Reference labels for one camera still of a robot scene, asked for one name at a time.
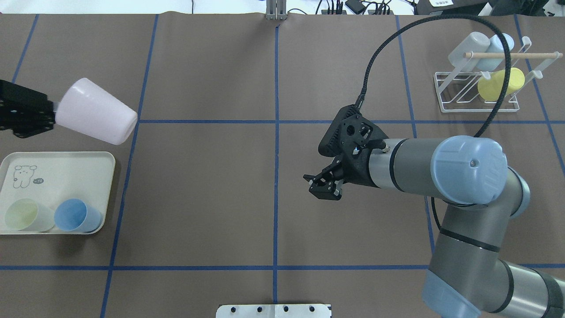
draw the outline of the table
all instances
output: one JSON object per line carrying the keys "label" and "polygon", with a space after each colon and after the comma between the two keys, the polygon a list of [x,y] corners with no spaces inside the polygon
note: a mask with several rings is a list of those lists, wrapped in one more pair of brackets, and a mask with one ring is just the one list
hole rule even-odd
{"label": "table", "polygon": [[[351,184],[341,201],[321,201],[302,179],[329,164],[317,144],[354,102],[375,47],[419,17],[334,18],[1,15],[0,78],[58,101],[87,77],[141,120],[120,146],[59,126],[23,140],[0,134],[2,158],[116,157],[100,232],[0,237],[0,316],[213,317],[221,304],[321,302],[335,317],[437,317],[420,298],[438,234],[428,202]],[[555,43],[565,41],[544,37],[563,19],[490,20],[528,35],[532,51],[563,51]],[[390,137],[474,134],[486,114],[440,113],[432,81],[473,30],[490,34],[441,21],[392,42],[365,117]],[[552,65],[520,93],[520,111],[499,114],[485,134],[532,190],[501,258],[556,277],[565,277],[564,74],[565,63]]]}

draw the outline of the white tray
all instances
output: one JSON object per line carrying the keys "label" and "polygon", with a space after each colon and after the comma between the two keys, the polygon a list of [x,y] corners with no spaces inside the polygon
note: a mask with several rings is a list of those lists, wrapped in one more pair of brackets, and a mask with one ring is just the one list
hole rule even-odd
{"label": "white tray", "polygon": [[[116,159],[109,152],[15,152],[0,165],[0,235],[6,234],[92,234],[106,220]],[[14,172],[27,170],[29,178],[14,178]],[[55,210],[67,199],[81,199],[102,213],[102,223],[89,233],[61,231],[12,231],[4,214],[16,200],[28,197]]]}

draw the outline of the power adapter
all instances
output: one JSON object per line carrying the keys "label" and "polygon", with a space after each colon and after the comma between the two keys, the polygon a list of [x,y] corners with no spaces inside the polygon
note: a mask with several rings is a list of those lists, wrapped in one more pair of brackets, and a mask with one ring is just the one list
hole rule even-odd
{"label": "power adapter", "polygon": [[366,9],[359,0],[347,0],[345,5],[355,14],[363,13]]}

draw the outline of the light blue cup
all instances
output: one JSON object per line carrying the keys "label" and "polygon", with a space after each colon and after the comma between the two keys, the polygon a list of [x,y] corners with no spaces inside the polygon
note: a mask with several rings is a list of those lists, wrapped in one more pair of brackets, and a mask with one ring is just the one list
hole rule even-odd
{"label": "light blue cup", "polygon": [[55,210],[55,225],[65,232],[92,232],[100,223],[100,212],[79,199],[69,199]]}

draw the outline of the wooden rod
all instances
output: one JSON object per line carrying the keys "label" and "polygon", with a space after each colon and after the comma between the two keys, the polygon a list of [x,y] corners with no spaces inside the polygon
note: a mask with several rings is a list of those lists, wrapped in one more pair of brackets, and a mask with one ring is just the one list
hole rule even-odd
{"label": "wooden rod", "polygon": [[[472,53],[466,52],[463,54],[465,58],[504,58],[504,53]],[[511,58],[536,58],[546,59],[555,58],[555,53],[510,53]],[[563,53],[559,53],[558,58],[563,58]]]}

